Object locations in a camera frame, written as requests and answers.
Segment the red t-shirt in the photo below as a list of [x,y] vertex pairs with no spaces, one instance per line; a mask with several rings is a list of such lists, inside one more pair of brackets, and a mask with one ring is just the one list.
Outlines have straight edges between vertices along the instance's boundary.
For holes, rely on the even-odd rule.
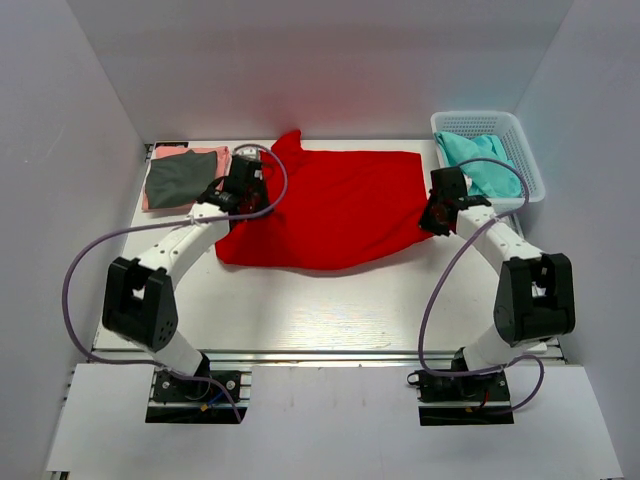
[[306,150],[301,133],[264,154],[273,212],[236,225],[215,245],[231,266],[337,271],[430,238],[420,154]]

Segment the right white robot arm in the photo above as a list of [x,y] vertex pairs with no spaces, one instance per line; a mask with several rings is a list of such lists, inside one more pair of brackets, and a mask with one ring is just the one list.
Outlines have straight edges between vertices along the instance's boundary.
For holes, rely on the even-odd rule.
[[428,310],[433,309],[453,268],[469,249],[480,253],[499,276],[493,322],[461,348],[461,366],[428,371],[452,377],[452,388],[459,396],[477,397],[488,385],[488,374],[528,357],[533,346],[574,330],[569,258],[546,253],[524,240],[504,223],[488,198],[469,194],[460,168],[432,171],[428,203],[419,226],[436,236],[456,234],[464,241],[436,283],[427,301]]

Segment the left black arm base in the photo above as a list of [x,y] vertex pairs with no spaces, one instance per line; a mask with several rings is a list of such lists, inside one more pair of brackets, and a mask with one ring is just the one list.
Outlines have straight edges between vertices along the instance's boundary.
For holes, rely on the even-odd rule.
[[226,388],[240,418],[226,394],[217,385],[183,381],[167,371],[157,370],[151,382],[145,422],[148,424],[236,425],[243,419],[250,400],[251,372],[212,370],[210,376]]

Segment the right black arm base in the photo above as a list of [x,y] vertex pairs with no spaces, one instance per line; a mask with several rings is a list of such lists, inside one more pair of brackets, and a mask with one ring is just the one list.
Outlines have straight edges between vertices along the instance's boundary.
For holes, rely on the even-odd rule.
[[407,375],[417,391],[422,427],[512,425],[511,396],[504,373],[436,377],[426,371]]

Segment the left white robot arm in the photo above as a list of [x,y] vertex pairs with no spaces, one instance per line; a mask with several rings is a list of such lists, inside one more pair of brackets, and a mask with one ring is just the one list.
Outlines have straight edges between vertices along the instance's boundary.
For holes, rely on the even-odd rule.
[[187,271],[245,217],[270,208],[263,163],[255,148],[231,157],[228,172],[197,197],[186,224],[133,259],[108,269],[102,324],[177,373],[177,387],[199,399],[211,387],[209,361],[178,331],[175,288]]

